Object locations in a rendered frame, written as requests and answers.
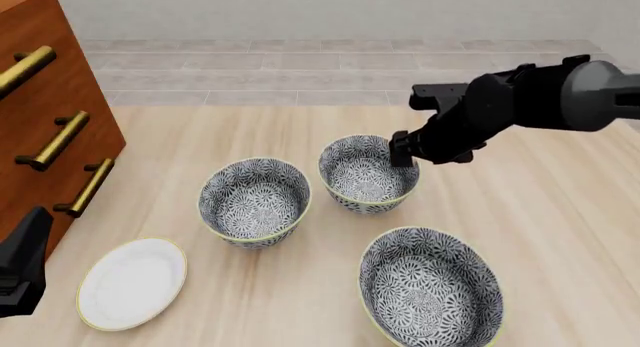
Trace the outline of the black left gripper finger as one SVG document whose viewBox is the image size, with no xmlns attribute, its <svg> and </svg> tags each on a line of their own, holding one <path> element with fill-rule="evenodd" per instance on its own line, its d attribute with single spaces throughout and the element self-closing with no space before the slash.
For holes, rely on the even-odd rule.
<svg viewBox="0 0 640 347">
<path fill-rule="evenodd" d="M 42 283 L 53 217 L 46 208 L 34 207 L 0 243 L 0 284 Z"/>
</svg>

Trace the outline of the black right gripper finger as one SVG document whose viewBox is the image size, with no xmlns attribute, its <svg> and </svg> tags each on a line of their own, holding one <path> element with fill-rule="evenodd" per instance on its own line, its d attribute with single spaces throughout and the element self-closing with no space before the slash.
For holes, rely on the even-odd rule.
<svg viewBox="0 0 640 347">
<path fill-rule="evenodd" d="M 410 148 L 392 148 L 391 165 L 396 168 L 411 168 L 414 166 L 413 154 Z"/>
</svg>

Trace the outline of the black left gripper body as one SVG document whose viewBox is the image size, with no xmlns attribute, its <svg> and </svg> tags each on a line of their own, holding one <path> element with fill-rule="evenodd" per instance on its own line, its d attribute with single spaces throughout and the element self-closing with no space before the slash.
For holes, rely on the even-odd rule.
<svg viewBox="0 0 640 347">
<path fill-rule="evenodd" d="M 45 289 L 44 274 L 0 274 L 0 318 L 32 315 Z"/>
</svg>

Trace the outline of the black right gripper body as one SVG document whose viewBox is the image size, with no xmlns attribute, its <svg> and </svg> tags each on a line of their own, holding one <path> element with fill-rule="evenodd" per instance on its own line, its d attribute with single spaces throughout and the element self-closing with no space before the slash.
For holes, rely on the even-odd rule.
<svg viewBox="0 0 640 347">
<path fill-rule="evenodd" d="M 423 155 L 422 151 L 420 151 L 419 142 L 407 130 L 399 130 L 393 133 L 389 141 L 389 150 L 392 158 L 421 158 Z"/>
</svg>

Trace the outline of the large black patterned bowl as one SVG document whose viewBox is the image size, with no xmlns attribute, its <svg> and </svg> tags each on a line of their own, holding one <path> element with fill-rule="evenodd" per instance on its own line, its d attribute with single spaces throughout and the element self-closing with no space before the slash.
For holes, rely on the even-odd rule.
<svg viewBox="0 0 640 347">
<path fill-rule="evenodd" d="M 360 259 L 360 300 L 396 347 L 493 347 L 504 316 L 495 274 L 467 244 L 403 226 L 375 238 Z"/>
</svg>

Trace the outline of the white plate with yellow rim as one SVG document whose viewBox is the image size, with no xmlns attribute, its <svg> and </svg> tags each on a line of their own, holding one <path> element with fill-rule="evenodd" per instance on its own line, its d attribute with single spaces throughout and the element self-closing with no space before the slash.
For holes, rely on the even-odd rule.
<svg viewBox="0 0 640 347">
<path fill-rule="evenodd" d="M 98 331 L 126 331 L 159 316 L 179 295 L 184 251 L 166 238 L 138 238 L 106 253 L 76 292 L 78 316 Z"/>
</svg>

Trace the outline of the wooden cabinet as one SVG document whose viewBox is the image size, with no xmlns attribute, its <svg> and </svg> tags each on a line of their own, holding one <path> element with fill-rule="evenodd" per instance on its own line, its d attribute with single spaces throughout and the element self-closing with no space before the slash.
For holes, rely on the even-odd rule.
<svg viewBox="0 0 640 347">
<path fill-rule="evenodd" d="M 70 203 L 91 177 L 88 164 L 114 161 L 126 145 L 106 99 L 58 0 L 0 0 L 0 73 L 16 53 L 50 46 L 56 59 L 0 100 L 0 241 L 32 208 L 53 216 L 46 251 L 53 252 L 73 217 L 53 211 Z M 54 119 L 88 112 L 90 121 L 45 171 L 17 165 L 37 154 L 61 127 Z"/>
</svg>

